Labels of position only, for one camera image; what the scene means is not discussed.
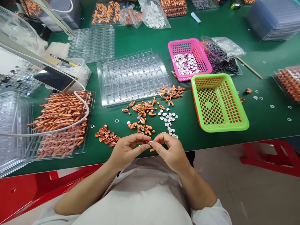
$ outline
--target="red stool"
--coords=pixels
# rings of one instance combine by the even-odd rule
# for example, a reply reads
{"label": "red stool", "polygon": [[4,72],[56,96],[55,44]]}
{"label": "red stool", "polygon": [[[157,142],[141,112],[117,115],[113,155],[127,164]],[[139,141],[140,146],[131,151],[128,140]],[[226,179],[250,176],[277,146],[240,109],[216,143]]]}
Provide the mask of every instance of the red stool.
{"label": "red stool", "polygon": [[[260,148],[253,148],[255,143],[271,144],[277,155],[265,154]],[[243,144],[246,156],[240,157],[242,164],[253,165],[280,173],[300,177],[300,158],[294,148],[285,140],[274,139]]]}
{"label": "red stool", "polygon": [[0,224],[68,192],[101,166],[81,167],[61,178],[53,177],[55,173],[51,171],[0,179]]}

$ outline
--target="green table surface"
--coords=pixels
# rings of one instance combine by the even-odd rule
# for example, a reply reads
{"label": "green table surface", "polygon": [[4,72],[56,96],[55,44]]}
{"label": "green table surface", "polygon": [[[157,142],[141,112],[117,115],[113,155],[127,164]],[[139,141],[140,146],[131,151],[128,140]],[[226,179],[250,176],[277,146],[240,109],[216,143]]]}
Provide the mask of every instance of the green table surface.
{"label": "green table surface", "polygon": [[[87,1],[81,2],[81,4],[83,18],[81,28],[86,28],[89,27],[95,3]],[[172,112],[175,112],[179,117],[173,123],[172,128],[176,130],[185,151],[300,135],[300,106],[287,98],[271,77],[274,71],[278,69],[300,64],[300,34],[288,41],[260,42],[254,31],[248,30],[249,25],[245,20],[245,15],[249,6],[243,6],[240,10],[235,11],[229,8],[230,2],[218,10],[196,12],[195,8],[188,4],[186,16],[169,19],[171,29],[150,29],[144,24],[139,29],[132,26],[115,26],[116,57],[152,48],[153,51],[160,53],[170,78],[176,86],[180,82],[171,73],[173,65],[168,51],[168,42],[186,38],[201,39],[202,35],[232,39],[247,52],[247,55],[242,59],[264,77],[261,80],[245,66],[241,66],[243,75],[232,78],[237,91],[240,92],[240,97],[245,98],[243,106],[250,122],[250,127],[246,131],[206,133],[198,124],[191,89],[187,88],[183,98],[175,99]],[[197,24],[190,16],[193,11],[201,19],[201,25]],[[64,33],[53,34],[50,39],[50,42],[67,43],[67,41],[68,37]],[[121,108],[126,107],[128,103],[109,108],[102,107],[96,64],[88,64],[88,66],[92,71],[92,76],[87,90],[94,91],[96,99],[89,120],[89,126],[94,124],[95,127],[89,128],[87,134],[85,146],[87,152],[76,154],[70,159],[32,162],[9,176],[104,163],[109,158],[112,148],[95,138],[94,134],[100,127],[107,124],[112,132],[121,137],[136,132],[136,130],[130,130],[126,124],[127,121],[137,121],[136,112],[132,110],[131,115],[121,112]],[[243,96],[246,88],[251,88],[253,91],[258,90],[259,93],[253,92]],[[49,90],[41,86],[30,99],[34,103],[35,116],[40,115],[41,107],[38,104],[44,102],[44,98],[47,98],[48,95]],[[255,95],[263,97],[263,100],[255,100],[253,98]],[[164,122],[160,120],[158,115],[152,118],[147,116],[147,124],[156,130],[155,135],[167,131]],[[155,151],[145,151],[139,157],[156,155]]]}

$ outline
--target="white sleeve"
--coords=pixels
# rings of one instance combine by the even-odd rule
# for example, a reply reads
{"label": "white sleeve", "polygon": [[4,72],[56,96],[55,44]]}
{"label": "white sleeve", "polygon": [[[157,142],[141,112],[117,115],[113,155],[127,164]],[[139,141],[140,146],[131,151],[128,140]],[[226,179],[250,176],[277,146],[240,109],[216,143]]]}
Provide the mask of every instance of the white sleeve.
{"label": "white sleeve", "polygon": [[71,225],[80,215],[62,216],[54,212],[53,206],[43,209],[39,219],[32,225]]}
{"label": "white sleeve", "polygon": [[194,225],[232,225],[230,216],[219,199],[212,207],[192,210],[191,219]]}

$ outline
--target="gray floor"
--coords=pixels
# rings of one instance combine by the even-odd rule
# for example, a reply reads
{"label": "gray floor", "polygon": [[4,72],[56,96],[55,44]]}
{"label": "gray floor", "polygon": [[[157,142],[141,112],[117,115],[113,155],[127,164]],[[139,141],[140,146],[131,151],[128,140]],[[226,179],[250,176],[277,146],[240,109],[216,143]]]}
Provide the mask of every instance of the gray floor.
{"label": "gray floor", "polygon": [[[239,161],[242,155],[243,146],[235,145],[196,151],[194,161],[195,169],[228,210],[233,225],[300,225],[300,178],[243,165]],[[43,207],[5,225],[31,225]]]}

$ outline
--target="smartphone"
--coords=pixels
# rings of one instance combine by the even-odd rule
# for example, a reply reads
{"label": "smartphone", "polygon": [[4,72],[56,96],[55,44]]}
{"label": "smartphone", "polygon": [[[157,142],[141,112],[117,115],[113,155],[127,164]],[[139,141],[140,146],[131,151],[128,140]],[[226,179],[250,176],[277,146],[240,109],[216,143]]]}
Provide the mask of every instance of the smartphone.
{"label": "smartphone", "polygon": [[68,77],[59,70],[47,66],[41,72],[39,72],[34,79],[52,87],[59,92],[66,93],[76,82],[71,77]]}

